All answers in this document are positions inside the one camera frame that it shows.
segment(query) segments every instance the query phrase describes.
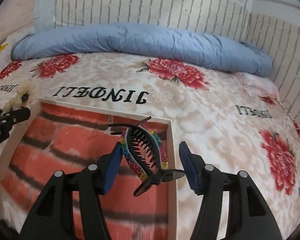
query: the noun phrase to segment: black hair clip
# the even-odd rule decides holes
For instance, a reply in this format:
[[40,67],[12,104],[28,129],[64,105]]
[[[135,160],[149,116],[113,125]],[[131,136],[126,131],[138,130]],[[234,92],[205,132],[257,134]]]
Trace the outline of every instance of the black hair clip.
[[9,138],[9,131],[16,123],[28,120],[30,117],[29,108],[22,107],[21,109],[10,111],[1,116],[2,109],[0,109],[0,143]]
[[[140,121],[138,124],[114,123],[109,126],[126,127],[122,133],[112,132],[112,135],[121,134],[121,149],[130,168],[142,181],[141,185],[133,193],[139,196],[151,188],[152,185],[159,185],[161,182],[169,182],[179,179],[185,175],[182,170],[169,169],[167,153],[162,146],[159,136],[146,126],[144,122],[151,119],[151,116]],[[150,163],[142,157],[140,150],[146,150]]]

